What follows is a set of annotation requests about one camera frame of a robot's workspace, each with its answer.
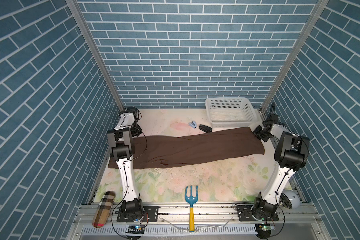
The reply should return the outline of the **brown trousers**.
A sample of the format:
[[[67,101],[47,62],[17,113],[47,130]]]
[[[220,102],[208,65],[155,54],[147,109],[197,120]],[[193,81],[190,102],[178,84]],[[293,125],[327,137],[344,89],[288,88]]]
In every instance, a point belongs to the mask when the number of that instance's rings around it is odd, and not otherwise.
[[[133,138],[133,167],[168,169],[225,159],[263,155],[262,142],[251,129],[237,128],[199,135]]]

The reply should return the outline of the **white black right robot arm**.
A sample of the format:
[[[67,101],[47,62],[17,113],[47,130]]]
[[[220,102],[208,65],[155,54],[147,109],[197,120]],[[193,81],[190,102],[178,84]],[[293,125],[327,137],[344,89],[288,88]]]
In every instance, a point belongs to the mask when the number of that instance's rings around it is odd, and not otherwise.
[[[278,140],[274,153],[277,166],[266,188],[255,198],[252,207],[253,217],[258,221],[274,217],[288,181],[306,165],[309,156],[310,139],[294,133],[286,124],[281,123],[275,109],[276,103],[272,103],[263,125],[253,131],[253,134],[264,142],[269,139]]]

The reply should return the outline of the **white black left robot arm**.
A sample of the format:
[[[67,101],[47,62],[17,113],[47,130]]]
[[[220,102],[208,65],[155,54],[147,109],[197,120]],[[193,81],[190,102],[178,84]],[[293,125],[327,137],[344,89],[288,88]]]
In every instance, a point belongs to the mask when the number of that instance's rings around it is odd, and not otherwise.
[[[141,113],[135,107],[127,107],[119,113],[119,117],[117,125],[107,131],[110,162],[115,163],[119,169],[123,187],[118,216],[122,221],[140,222],[144,218],[144,207],[134,175],[135,145],[133,137],[138,137],[143,133],[138,124]]]

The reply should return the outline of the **white plastic basket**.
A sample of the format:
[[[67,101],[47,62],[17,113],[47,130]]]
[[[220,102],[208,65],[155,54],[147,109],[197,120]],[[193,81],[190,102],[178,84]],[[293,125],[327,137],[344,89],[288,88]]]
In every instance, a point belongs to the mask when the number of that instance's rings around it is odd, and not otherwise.
[[[208,98],[206,110],[214,128],[249,127],[258,121],[256,111],[247,98]]]

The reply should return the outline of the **black stapler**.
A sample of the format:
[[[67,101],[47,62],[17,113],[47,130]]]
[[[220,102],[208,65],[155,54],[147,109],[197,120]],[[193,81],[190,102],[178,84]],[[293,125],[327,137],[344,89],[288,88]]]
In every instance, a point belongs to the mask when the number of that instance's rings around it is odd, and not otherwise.
[[[199,129],[204,133],[211,133],[213,131],[213,128],[206,125],[199,125]]]

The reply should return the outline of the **brown tinted plastic cup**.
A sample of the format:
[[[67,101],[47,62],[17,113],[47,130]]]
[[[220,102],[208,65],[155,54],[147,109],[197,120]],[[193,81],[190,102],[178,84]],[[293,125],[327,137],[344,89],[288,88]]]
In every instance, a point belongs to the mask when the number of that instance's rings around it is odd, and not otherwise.
[[[92,226],[94,228],[102,228],[106,224],[115,200],[115,196],[116,194],[113,191],[107,191],[103,195],[92,220]]]

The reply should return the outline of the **aluminium front rail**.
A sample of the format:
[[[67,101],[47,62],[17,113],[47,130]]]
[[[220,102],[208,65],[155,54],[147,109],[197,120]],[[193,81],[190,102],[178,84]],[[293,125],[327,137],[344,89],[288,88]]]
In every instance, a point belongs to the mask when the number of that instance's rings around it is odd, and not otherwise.
[[[204,203],[194,206],[195,231],[190,232],[189,204],[148,203],[148,219],[142,223],[122,220],[111,213],[103,227],[95,228],[92,220],[96,205],[82,205],[76,215],[69,240],[106,239],[144,240],[212,239],[228,236],[235,239],[269,240],[328,240],[322,221],[313,204],[302,204],[297,209],[278,209],[273,218],[258,221],[248,204]]]

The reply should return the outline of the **aluminium corner post left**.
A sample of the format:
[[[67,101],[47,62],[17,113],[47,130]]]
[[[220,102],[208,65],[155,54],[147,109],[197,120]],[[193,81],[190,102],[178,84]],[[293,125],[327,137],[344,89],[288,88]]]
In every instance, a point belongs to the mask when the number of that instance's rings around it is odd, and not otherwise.
[[[123,111],[125,109],[121,99],[120,99],[120,96],[116,90],[116,87],[111,79],[111,76],[109,74],[109,71],[107,70],[107,67],[105,65],[105,62],[98,50],[98,47],[96,45],[96,42],[91,34],[91,31],[86,23],[86,20],[84,18],[84,15],[79,7],[79,4],[77,1],[74,1],[74,0],[66,0],[66,3],[94,57],[94,60],[97,64],[97,66],[99,67],[99,70],[102,74],[102,76],[104,77],[104,80],[105,80],[105,83],[107,84],[114,100],[115,100],[115,103],[116,105],[118,106],[118,108]]]

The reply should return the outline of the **aluminium corner post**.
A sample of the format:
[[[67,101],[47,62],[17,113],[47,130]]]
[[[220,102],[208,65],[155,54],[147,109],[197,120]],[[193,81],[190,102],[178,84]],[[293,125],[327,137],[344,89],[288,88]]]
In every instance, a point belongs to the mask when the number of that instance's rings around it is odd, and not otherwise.
[[[290,70],[293,62],[297,58],[300,50],[302,49],[304,43],[308,39],[308,36],[310,35],[311,31],[313,30],[316,22],[318,21],[319,17],[323,13],[325,7],[327,6],[329,0],[319,0],[317,1],[316,5],[314,6],[307,22],[302,28],[302,31],[297,38],[295,44],[293,45],[293,48],[289,55],[286,58],[286,61],[284,65],[281,67],[280,72],[278,76],[276,77],[272,87],[270,88],[265,100],[263,101],[260,111],[262,113],[265,113],[268,106],[270,105],[273,97],[275,96],[277,90],[281,86],[282,82],[284,81],[284,78],[286,77],[288,71]]]
[[[99,70],[102,74],[102,76],[104,77],[104,80],[105,80],[105,83],[107,84],[114,100],[115,100],[115,103],[116,105],[118,106],[118,108],[123,111],[125,109],[121,99],[120,99],[120,96],[116,90],[116,87],[111,79],[111,76],[109,74],[109,71],[107,70],[107,67],[105,65],[105,62],[98,50],[98,47],[96,45],[96,42],[91,34],[91,31],[86,23],[86,20],[84,18],[84,15],[79,7],[79,4],[77,1],[74,1],[74,0],[66,0],[66,3],[94,57],[94,60],[97,64],[97,66],[99,67]]]

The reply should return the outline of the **aluminium corner post right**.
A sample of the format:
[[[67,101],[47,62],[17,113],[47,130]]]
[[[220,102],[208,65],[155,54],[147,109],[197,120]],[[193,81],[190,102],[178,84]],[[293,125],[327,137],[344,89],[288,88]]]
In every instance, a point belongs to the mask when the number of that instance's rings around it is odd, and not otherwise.
[[[293,48],[289,55],[286,58],[286,61],[284,65],[281,67],[280,72],[278,76],[276,77],[272,87],[270,88],[265,100],[263,101],[260,111],[262,113],[265,113],[268,106],[270,105],[273,97],[275,96],[277,90],[281,86],[282,82],[284,81],[284,78],[286,77],[288,71],[290,70],[293,62],[297,58],[300,50],[302,49],[304,43],[308,39],[308,36],[310,35],[311,31],[313,30],[316,22],[318,21],[319,17],[323,13],[325,7],[327,6],[329,0],[319,0],[317,1],[316,5],[314,6],[307,22],[302,28],[302,31],[297,38],[295,44],[293,45]]]

